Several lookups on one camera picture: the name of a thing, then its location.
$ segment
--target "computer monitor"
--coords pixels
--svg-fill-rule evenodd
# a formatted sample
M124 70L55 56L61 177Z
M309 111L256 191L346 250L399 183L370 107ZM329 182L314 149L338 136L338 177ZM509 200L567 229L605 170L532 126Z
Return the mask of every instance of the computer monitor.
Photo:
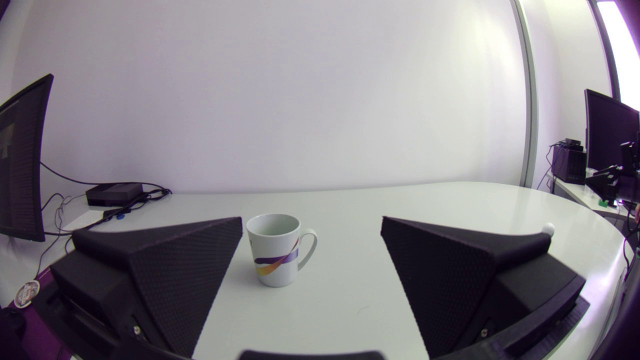
M77 230L33 299L83 359L109 359L131 340L189 358L237 244L242 219L125 233Z
M53 75L0 106L0 233L44 241L40 211L40 145Z
M637 141L639 112L612 97L585 89L587 167L602 170L622 165L620 144Z

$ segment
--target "desk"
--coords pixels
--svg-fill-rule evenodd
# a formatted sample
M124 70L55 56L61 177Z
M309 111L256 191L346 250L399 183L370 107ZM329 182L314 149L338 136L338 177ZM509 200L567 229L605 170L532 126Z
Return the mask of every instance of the desk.
M441 183L303 193L178 194L96 231L128 231L240 215L290 213L319 243L296 282L260 284L246 234L200 335L195 359L236 359L246 349L337 353L378 349L389 360L428 358L380 236L383 215L507 234L556 226L549 252L587 279L591 303L553 359L586 359L607 319L624 269L622 235L569 200L491 183ZM309 244L303 244L304 253Z
M553 178L553 174L551 174L550 172L548 172L546 176L551 178L551 180L554 181L555 186L566 192L567 195L569 195L569 197L571 197L578 204L586 206L587 208L595 211L603 217L615 218L617 220L627 219L628 211L624 206L615 208L612 208L610 206L600 206L598 204L600 197L593 191L591 191L591 189L587 188L586 185L566 183L558 177Z

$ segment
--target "black monitor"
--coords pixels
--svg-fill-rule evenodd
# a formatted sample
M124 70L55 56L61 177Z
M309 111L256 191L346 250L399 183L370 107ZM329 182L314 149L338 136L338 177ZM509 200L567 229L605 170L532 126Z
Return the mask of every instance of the black monitor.
M53 75L0 106L0 233L44 241L40 211L40 145Z
M83 359L109 359L131 341L189 358L241 237L239 217L77 230L75 251L51 265L54 282L33 305Z
M612 97L585 89L587 167L602 170L622 165L620 144L637 141L639 112Z
M586 312L551 235L385 217L381 235L431 359L542 359Z

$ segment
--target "white wall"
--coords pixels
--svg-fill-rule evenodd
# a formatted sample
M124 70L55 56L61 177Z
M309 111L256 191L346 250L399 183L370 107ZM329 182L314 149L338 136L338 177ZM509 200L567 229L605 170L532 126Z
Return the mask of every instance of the white wall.
M13 68L33 0L14 0L0 21L0 104L11 97Z
M587 0L520 2L529 25L538 87L536 186L549 168L545 159L549 145L564 138L578 139L584 145L584 89L611 95L611 82Z
M42 157L72 177L178 192L520 179L508 0L36 2L17 59L14 91L56 76Z

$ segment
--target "sticker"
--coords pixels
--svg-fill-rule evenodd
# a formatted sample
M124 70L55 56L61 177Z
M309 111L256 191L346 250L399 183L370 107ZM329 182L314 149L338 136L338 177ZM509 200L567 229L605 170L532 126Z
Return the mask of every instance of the sticker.
M31 304L31 300L38 295L40 291L40 283L37 280L27 281L25 285L22 285L18 293L15 294L13 303L18 309L25 308Z

